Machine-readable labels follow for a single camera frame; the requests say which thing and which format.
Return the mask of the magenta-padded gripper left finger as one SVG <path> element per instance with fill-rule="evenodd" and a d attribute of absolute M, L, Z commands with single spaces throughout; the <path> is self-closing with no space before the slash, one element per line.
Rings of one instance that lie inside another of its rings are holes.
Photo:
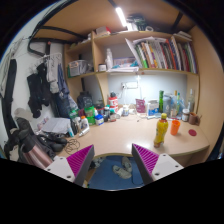
<path fill-rule="evenodd" d="M 94 154 L 94 146 L 89 145 L 67 158 L 57 156 L 46 171 L 82 186 Z"/>

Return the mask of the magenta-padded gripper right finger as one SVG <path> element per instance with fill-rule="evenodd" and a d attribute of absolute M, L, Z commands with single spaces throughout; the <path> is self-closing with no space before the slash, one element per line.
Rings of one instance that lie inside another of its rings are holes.
<path fill-rule="evenodd" d="M 132 144 L 132 155 L 145 185 L 183 169 L 168 154 L 157 154 L 137 144 Z"/>

